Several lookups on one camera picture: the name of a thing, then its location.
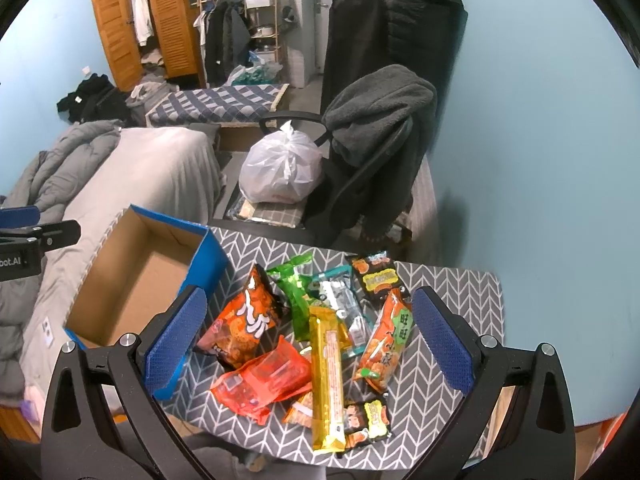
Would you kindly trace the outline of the red transparent snack bag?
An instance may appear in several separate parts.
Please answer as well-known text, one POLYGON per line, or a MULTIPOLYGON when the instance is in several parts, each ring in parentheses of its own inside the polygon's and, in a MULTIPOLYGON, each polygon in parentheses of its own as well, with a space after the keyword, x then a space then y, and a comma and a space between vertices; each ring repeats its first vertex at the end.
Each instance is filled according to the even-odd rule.
POLYGON ((272 351, 218 377, 210 392, 234 414, 265 426, 273 403, 311 389, 311 372, 310 359, 281 336, 272 351))

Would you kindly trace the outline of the orange octopus chip bag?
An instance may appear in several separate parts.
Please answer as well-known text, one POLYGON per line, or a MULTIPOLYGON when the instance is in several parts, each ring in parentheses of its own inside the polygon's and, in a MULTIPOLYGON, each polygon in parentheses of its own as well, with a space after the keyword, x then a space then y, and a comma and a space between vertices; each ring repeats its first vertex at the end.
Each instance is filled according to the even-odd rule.
POLYGON ((194 351, 213 356, 225 370, 237 370, 257 356, 262 336, 289 314, 265 269, 254 263, 241 290, 226 303, 194 351))

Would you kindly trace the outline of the small black noodle snack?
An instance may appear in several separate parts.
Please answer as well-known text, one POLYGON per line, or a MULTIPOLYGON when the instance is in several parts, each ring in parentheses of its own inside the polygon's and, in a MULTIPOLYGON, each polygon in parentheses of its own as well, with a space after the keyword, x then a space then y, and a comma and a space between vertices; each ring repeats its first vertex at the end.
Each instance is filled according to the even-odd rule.
POLYGON ((392 430, 385 399, 379 396, 347 403, 344 408, 344 433, 346 451, 389 438, 392 430))

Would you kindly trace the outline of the orange green snack bag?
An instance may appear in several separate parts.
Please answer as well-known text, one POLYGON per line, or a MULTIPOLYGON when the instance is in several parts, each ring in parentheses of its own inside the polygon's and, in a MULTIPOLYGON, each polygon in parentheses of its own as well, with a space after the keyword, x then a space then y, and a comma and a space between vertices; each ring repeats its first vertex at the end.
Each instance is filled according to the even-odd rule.
POLYGON ((354 373, 373 390, 384 393, 406 348, 413 326, 410 301, 397 288, 384 301, 373 333, 354 373))

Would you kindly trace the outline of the long gold snack pack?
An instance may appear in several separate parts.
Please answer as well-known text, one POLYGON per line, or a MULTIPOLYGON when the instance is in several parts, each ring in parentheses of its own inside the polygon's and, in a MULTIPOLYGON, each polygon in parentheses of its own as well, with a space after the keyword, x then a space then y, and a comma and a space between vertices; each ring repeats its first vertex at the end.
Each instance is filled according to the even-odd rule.
POLYGON ((309 309, 311 344, 311 448, 316 454, 343 453, 344 390, 340 321, 326 307, 309 309))

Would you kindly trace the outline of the black yellow noodle snack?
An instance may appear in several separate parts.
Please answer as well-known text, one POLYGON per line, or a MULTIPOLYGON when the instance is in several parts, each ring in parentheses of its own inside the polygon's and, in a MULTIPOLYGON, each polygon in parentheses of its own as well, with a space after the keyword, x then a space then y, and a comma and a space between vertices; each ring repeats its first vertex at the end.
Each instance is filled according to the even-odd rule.
POLYGON ((401 281, 395 266, 395 260, 387 250, 372 255, 348 255, 346 257, 352 267, 352 273, 358 280, 364 296, 373 307, 382 307, 388 293, 397 288, 402 296, 407 289, 401 281))

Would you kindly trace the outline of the teal silver snack bag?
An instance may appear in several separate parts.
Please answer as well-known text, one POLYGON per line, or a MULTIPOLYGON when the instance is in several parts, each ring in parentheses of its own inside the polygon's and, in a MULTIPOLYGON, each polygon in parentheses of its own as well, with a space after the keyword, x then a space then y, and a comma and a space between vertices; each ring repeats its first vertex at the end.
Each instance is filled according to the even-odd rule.
POLYGON ((352 267, 348 264, 314 274, 309 290, 330 307, 341 322, 343 356, 361 356, 367 348, 372 324, 358 299, 352 267))

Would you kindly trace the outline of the small orange striped snack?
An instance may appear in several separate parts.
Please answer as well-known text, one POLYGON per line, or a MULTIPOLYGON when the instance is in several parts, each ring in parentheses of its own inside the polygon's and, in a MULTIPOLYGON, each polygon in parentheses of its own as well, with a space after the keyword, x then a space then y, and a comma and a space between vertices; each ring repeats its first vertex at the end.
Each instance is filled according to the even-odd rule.
POLYGON ((312 392, 308 391, 302 394, 291 404, 290 408, 284 415, 282 422, 288 425, 310 428, 312 426, 312 420, 314 419, 314 411, 312 410, 313 405, 314 400, 312 400, 312 392))

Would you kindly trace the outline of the grey quilted duvet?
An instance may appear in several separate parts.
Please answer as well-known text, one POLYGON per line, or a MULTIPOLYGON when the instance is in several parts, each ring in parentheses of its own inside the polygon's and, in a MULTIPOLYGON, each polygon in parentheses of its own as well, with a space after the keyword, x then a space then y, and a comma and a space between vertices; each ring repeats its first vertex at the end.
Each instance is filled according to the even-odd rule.
POLYGON ((29 163, 1 211, 36 208, 31 226, 1 231, 1 403, 20 404, 25 377, 20 365, 24 331, 32 317, 46 266, 46 252, 73 245, 80 229, 65 221, 67 206, 119 144, 122 122, 97 120, 74 125, 29 163))

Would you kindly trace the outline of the bed with grey sheet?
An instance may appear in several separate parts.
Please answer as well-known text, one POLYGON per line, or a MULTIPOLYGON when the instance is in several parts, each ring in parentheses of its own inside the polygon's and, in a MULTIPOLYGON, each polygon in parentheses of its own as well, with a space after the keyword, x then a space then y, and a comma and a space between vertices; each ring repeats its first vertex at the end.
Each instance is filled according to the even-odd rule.
POLYGON ((20 365, 27 387, 49 389, 70 335, 107 346, 139 333, 177 296, 198 236, 166 217, 205 226, 221 196, 213 142, 184 127, 125 128, 118 145, 66 207, 81 236, 49 252, 20 365))

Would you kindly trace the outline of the grey checked seat cushion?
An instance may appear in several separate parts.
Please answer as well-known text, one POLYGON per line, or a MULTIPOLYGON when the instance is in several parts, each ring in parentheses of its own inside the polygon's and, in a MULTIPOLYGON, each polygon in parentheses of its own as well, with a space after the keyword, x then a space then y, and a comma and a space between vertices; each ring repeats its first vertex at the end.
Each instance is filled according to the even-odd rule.
POLYGON ((224 218, 296 229, 302 223, 306 201, 296 204, 252 203, 239 195, 228 206, 224 218))

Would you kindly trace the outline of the wooden louvered wardrobe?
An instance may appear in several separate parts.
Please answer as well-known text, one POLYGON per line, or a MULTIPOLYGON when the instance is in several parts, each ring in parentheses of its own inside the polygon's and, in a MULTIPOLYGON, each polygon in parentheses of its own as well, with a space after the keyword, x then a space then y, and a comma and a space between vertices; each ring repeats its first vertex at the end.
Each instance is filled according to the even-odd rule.
POLYGON ((143 57, 160 50, 164 77, 204 84, 190 0, 91 0, 96 27, 115 86, 132 90, 143 76, 143 57))

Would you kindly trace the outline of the patterned low mattress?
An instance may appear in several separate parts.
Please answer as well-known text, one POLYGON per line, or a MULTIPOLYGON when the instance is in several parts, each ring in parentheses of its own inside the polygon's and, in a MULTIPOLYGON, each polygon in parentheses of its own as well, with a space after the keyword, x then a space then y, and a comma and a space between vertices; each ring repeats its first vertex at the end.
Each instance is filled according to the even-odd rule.
POLYGON ((148 127, 213 124, 235 127, 257 125, 275 112, 288 93, 289 84, 240 84, 168 93, 148 114, 148 127))

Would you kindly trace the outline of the wooden shelf rack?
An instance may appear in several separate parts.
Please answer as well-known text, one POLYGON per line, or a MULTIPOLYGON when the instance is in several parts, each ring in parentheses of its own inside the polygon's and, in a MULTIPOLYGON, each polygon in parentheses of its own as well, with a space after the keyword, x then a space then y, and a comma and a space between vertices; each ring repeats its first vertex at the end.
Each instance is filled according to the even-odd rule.
POLYGON ((265 62, 281 63, 280 0, 244 0, 244 9, 256 54, 265 62))

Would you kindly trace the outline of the black hanging coats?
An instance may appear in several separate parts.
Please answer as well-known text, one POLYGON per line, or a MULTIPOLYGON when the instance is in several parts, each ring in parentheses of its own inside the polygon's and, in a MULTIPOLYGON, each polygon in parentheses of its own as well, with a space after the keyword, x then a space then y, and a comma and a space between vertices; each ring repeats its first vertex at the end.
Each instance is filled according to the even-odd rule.
POLYGON ((399 64, 435 87, 440 122, 467 19, 463 0, 332 0, 320 110, 357 79, 399 64))

